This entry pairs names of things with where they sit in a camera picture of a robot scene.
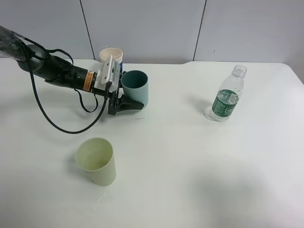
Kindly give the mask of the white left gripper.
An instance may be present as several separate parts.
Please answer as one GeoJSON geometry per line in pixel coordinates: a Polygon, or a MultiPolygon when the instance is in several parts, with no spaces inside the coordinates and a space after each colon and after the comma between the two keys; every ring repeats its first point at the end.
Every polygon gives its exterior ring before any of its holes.
{"type": "Polygon", "coordinates": [[[142,110],[144,108],[144,104],[138,101],[135,101],[125,95],[122,95],[119,98],[119,89],[122,88],[121,77],[123,75],[123,70],[120,70],[118,87],[115,91],[109,90],[106,92],[106,85],[100,83],[99,77],[102,76],[102,71],[98,70],[94,72],[93,77],[93,86],[91,93],[103,97],[108,97],[108,111],[109,115],[116,115],[117,112],[131,111],[131,110],[142,110]]]}

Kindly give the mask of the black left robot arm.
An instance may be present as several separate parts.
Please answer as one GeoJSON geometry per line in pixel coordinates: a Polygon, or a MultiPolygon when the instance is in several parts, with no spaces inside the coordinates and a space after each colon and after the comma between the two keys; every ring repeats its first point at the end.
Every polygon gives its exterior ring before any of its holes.
{"type": "Polygon", "coordinates": [[[122,88],[123,71],[111,57],[94,72],[54,56],[57,49],[45,49],[38,43],[5,27],[0,28],[0,52],[17,61],[19,67],[32,72],[45,82],[60,87],[81,90],[109,98],[108,114],[115,115],[125,110],[142,110],[144,104],[125,95],[122,88]]]}

